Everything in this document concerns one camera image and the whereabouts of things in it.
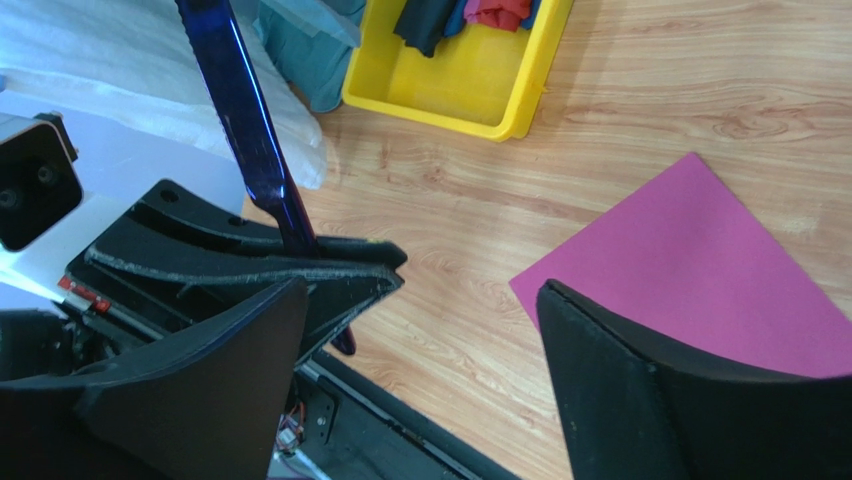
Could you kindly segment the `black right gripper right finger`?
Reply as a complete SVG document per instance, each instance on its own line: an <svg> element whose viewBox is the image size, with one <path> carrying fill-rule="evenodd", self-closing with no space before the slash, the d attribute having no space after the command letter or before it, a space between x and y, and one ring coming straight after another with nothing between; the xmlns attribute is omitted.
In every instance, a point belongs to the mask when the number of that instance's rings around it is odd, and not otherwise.
<svg viewBox="0 0 852 480"><path fill-rule="evenodd" d="M847 479L851 379L689 346L557 280L536 300L577 479Z"/></svg>

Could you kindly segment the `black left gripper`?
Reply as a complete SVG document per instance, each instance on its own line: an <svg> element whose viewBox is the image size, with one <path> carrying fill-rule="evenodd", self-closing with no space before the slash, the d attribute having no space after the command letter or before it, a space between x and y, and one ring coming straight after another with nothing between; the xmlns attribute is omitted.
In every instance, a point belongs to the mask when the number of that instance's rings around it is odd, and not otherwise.
<svg viewBox="0 0 852 480"><path fill-rule="evenodd" d="M145 360L133 348L159 345L162 338L200 320L200 281L176 271L175 263L156 265L88 247L65 250L2 251L1 281L46 299L72 296L84 308L66 316L39 309L1 313L1 377L18 380L68 374L73 380L134 381L161 370L174 354ZM83 362L100 345L127 352L101 362L103 372Z"/></svg>

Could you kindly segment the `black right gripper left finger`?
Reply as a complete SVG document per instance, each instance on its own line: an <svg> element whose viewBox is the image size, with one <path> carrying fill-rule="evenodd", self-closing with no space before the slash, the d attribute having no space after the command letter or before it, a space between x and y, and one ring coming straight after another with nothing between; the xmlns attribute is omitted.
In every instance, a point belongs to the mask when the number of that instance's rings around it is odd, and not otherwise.
<svg viewBox="0 0 852 480"><path fill-rule="evenodd" d="M1 377L5 479L262 479L307 311L301 280L159 345L174 354L134 381Z"/></svg>

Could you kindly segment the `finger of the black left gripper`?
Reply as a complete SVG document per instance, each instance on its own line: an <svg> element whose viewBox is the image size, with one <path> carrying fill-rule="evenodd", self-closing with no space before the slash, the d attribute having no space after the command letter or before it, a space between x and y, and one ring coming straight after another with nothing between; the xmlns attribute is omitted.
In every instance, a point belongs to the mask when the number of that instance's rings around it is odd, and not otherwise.
<svg viewBox="0 0 852 480"><path fill-rule="evenodd" d="M307 311L296 360L342 337L351 322L404 283L397 247L326 247L299 259L263 247L89 247L86 288L107 302L86 311L86 357L102 360L186 330L289 280Z"/></svg>
<svg viewBox="0 0 852 480"><path fill-rule="evenodd" d="M396 270L406 253L388 241L321 237L317 258L288 252L277 228L223 210L162 180L86 249L117 270Z"/></svg>

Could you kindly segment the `pink paper napkin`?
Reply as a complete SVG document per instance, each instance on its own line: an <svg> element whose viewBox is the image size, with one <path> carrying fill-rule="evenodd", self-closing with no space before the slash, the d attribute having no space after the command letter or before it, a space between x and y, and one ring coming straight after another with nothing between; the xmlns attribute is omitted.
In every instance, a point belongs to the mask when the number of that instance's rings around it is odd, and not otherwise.
<svg viewBox="0 0 852 480"><path fill-rule="evenodd" d="M510 281L529 315L557 280L682 343L812 378L851 371L851 324L696 154Z"/></svg>

